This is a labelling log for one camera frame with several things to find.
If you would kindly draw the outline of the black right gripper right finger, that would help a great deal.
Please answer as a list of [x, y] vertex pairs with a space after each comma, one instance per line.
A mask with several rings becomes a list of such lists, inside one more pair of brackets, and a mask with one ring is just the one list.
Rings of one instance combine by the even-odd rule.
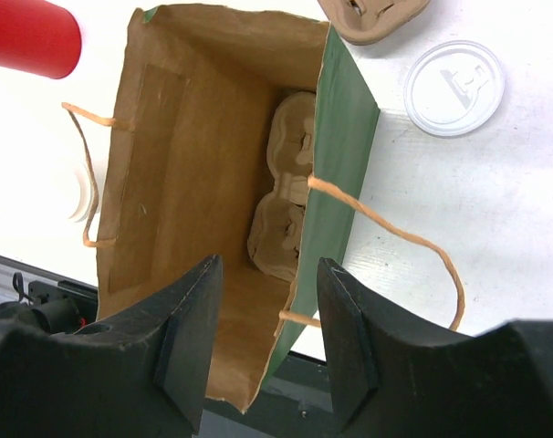
[[345, 437], [553, 437], [553, 320], [469, 337], [321, 259], [318, 310]]

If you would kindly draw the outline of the brown pulp cup carrier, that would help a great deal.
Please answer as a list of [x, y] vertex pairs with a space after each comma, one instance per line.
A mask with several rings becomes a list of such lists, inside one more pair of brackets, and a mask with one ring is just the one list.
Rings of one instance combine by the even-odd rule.
[[266, 147], [273, 189], [258, 203], [247, 251], [263, 273], [291, 282], [297, 274], [313, 171], [316, 95], [299, 91], [277, 107]]

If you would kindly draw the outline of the green brown paper bag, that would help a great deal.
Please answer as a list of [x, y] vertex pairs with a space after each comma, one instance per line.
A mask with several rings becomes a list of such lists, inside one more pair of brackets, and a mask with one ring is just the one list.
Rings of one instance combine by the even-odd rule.
[[[313, 171], [293, 281], [252, 262], [247, 239], [273, 189], [272, 119], [316, 95]], [[380, 108], [332, 24], [282, 11], [159, 5], [133, 12], [99, 220], [98, 318], [140, 302], [210, 255], [224, 292], [206, 396], [246, 412], [318, 308], [318, 261], [341, 261]]]

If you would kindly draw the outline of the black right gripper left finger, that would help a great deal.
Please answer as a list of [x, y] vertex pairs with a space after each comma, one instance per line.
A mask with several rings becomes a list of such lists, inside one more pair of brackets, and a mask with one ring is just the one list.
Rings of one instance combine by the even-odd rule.
[[196, 434], [222, 294], [211, 255], [73, 334], [0, 319], [0, 437]]

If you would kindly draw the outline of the white paper coffee cup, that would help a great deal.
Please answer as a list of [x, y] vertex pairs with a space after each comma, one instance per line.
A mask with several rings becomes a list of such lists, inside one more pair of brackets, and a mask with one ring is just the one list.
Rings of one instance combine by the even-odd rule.
[[89, 170], [84, 164], [76, 165], [67, 177], [68, 220], [79, 223], [88, 218], [99, 191], [91, 186]]

